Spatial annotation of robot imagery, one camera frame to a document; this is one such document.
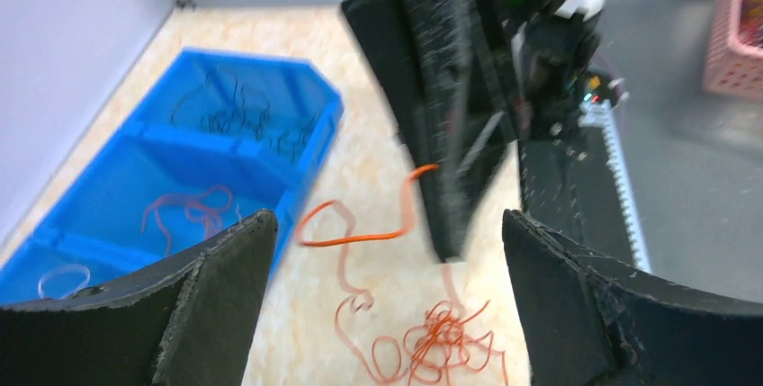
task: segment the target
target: pink cord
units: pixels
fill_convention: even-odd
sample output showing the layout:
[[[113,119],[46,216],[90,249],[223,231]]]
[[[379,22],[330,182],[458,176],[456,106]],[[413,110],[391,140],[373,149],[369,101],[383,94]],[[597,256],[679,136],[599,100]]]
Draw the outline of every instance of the pink cord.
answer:
[[[213,193],[220,191],[228,196],[228,202],[225,206],[212,208],[202,203],[202,200],[209,197]],[[233,193],[230,192],[228,187],[223,185],[214,185],[212,188],[201,194],[178,194],[170,193],[160,196],[154,202],[152,202],[143,211],[143,223],[140,226],[140,233],[142,234],[146,230],[146,223],[148,221],[148,214],[154,212],[154,220],[157,222],[159,230],[166,237],[166,250],[165,257],[169,256],[172,250],[172,233],[165,227],[164,223],[159,216],[159,208],[162,206],[184,206],[185,217],[190,222],[200,222],[204,226],[203,240],[211,238],[222,230],[222,213],[230,209],[233,204]]]

